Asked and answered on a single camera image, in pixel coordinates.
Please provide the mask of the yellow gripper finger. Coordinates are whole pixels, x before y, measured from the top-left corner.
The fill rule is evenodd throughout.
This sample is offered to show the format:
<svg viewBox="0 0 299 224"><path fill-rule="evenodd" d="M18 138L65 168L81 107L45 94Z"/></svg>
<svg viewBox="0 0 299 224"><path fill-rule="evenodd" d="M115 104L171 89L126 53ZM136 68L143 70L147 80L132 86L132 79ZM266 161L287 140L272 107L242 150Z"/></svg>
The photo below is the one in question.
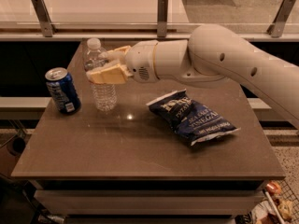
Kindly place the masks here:
<svg viewBox="0 0 299 224"><path fill-rule="evenodd" d="M130 49L131 49L130 46L123 46L123 47L109 50L107 52L107 58L110 61L119 60L120 62L124 62L125 56Z"/></svg>
<svg viewBox="0 0 299 224"><path fill-rule="evenodd" d="M124 84L133 74L125 64L97 67L86 73L87 79L94 84Z"/></svg>

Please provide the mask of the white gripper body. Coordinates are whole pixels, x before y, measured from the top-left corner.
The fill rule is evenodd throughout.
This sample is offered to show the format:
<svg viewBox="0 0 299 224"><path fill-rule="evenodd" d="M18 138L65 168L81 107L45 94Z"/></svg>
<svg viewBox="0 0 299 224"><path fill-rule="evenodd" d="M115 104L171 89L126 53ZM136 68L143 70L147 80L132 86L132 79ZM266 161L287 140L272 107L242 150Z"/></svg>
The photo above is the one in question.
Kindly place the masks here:
<svg viewBox="0 0 299 224"><path fill-rule="evenodd" d="M154 83L159 80L154 70L154 51L157 45L157 40L141 41L133 45L126 53L126 65L135 81Z"/></svg>

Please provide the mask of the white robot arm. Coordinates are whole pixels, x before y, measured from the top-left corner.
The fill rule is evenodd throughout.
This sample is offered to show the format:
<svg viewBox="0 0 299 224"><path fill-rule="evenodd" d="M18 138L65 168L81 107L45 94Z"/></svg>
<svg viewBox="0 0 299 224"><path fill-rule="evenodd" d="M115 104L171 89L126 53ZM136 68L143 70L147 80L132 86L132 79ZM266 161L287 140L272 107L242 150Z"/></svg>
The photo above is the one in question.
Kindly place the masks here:
<svg viewBox="0 0 299 224"><path fill-rule="evenodd" d="M231 79L299 127L299 67L251 45L217 24L196 28L189 39L142 41L101 55L103 67L87 72L94 84L141 83L173 79L210 88Z"/></svg>

